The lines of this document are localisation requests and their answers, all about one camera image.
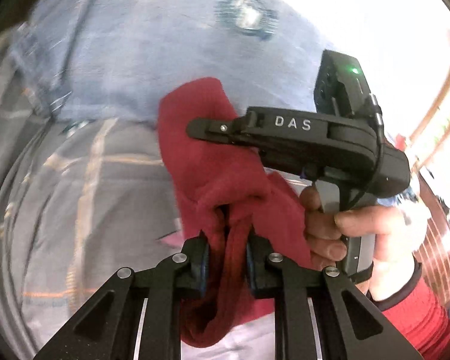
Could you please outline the red sleeved right forearm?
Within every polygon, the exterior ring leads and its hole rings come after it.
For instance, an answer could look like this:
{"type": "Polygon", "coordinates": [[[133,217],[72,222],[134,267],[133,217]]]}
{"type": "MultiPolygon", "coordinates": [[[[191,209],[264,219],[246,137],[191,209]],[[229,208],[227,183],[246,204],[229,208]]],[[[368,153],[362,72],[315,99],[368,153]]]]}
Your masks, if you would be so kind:
{"type": "Polygon", "coordinates": [[[420,262],[415,262],[413,275],[398,292],[371,302],[423,359],[450,359],[450,318],[422,278],[420,262]]]}

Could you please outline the person's right hand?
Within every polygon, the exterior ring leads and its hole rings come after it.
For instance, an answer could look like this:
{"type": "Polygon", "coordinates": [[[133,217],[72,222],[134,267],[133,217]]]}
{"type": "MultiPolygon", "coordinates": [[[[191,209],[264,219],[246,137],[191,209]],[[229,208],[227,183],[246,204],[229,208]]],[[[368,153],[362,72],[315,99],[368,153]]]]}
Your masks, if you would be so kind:
{"type": "Polygon", "coordinates": [[[312,186],[303,189],[300,200],[305,208],[305,238],[314,268],[321,270],[345,258],[347,247],[341,240],[344,236],[374,235],[372,275],[359,283],[358,289],[381,302],[398,293],[411,279],[416,235],[398,208],[375,205],[326,214],[321,211],[320,195],[312,186]]]}

